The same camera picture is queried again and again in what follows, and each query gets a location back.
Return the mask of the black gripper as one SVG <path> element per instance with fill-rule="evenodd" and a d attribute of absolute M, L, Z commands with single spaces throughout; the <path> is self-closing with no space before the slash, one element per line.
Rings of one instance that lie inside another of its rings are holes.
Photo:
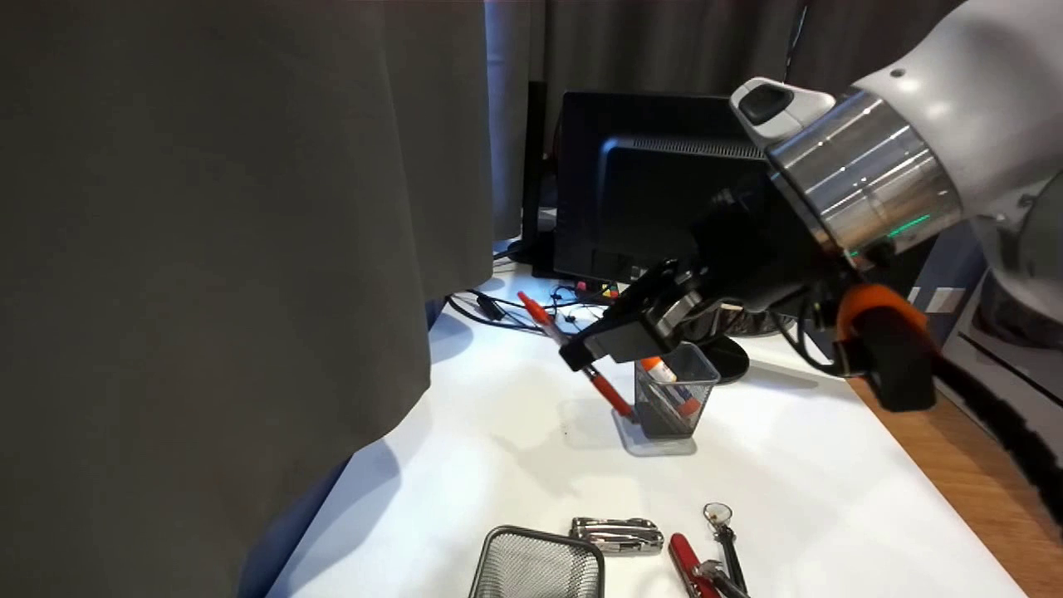
<path fill-rule="evenodd" d="M 680 252 L 637 276 L 558 356 L 570 369 L 662 356 L 685 338 L 697 308 L 731 302 L 767 313 L 797 292 L 850 280 L 841 250 L 792 196 L 771 184 L 731 188 L 690 219 Z"/>

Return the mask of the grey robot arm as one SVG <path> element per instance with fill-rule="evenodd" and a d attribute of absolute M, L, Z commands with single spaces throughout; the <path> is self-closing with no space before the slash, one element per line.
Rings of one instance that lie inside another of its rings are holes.
<path fill-rule="evenodd" d="M 1063 0 L 965 0 L 849 96 L 794 86 L 746 130 L 767 171 L 700 200 L 685 250 L 562 344 L 570 365 L 662 356 L 700 308 L 850 285 L 958 224 L 1023 308 L 1059 315 Z"/>

